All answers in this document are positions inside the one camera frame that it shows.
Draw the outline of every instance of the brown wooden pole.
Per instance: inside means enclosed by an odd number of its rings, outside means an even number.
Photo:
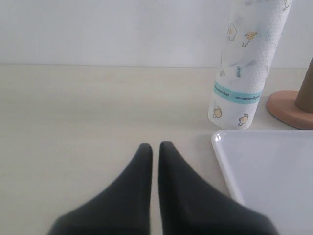
[[[302,111],[313,114],[313,58],[294,104]]]

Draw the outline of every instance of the white wall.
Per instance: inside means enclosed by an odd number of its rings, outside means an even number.
[[[215,67],[230,2],[1,0],[0,63]],[[273,67],[307,67],[312,9],[294,0]]]

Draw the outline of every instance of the wooden base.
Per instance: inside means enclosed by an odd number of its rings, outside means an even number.
[[[274,92],[268,98],[266,107],[278,120],[300,130],[313,130],[313,114],[295,106],[297,91]]]

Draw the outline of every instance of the paper towel roll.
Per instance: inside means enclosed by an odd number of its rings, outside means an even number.
[[[208,111],[222,129],[253,120],[292,0],[235,0]]]

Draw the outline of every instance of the white plastic tray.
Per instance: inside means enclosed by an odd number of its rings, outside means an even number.
[[[221,130],[211,141],[233,199],[282,235],[313,235],[313,131]]]

